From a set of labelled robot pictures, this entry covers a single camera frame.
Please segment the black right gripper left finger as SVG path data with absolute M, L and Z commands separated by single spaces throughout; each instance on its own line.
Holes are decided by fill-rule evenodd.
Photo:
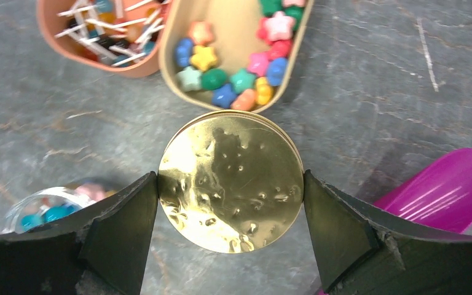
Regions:
M 0 294 L 77 294 L 92 274 L 139 294 L 158 207 L 150 172 L 117 194 L 22 234 L 0 235 Z

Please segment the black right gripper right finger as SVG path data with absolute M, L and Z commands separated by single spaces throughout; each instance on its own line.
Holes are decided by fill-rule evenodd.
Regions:
M 304 208 L 327 294 L 472 294 L 472 236 L 416 224 L 304 173 Z

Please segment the clear round plastic jar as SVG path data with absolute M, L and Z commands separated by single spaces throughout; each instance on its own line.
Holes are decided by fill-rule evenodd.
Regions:
M 84 178 L 62 186 L 42 189 L 11 207 L 5 214 L 0 234 L 21 234 L 34 227 L 65 218 L 114 195 L 119 190 L 120 186 L 101 178 Z

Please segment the magenta plastic scoop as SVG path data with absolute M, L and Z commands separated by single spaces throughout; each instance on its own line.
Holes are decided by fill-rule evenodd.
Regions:
M 416 224 L 467 235 L 472 225 L 472 149 L 444 155 L 371 205 Z

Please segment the gold round lid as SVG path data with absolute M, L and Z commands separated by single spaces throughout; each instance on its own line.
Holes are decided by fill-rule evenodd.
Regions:
M 293 140 L 258 114 L 222 110 L 177 131 L 158 169 L 160 204 L 175 229 L 218 253 L 268 246 L 302 206 L 304 167 Z

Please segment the orange tray of lollipops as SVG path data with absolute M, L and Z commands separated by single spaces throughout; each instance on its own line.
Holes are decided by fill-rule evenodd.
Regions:
M 125 77 L 159 70 L 170 1 L 38 1 L 37 23 L 51 48 Z

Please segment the beige tray of star candies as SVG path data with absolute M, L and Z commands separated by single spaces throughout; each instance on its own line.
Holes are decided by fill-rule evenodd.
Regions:
M 312 1 L 173 1 L 160 37 L 160 72 L 190 103 L 259 113 L 284 93 L 312 7 Z

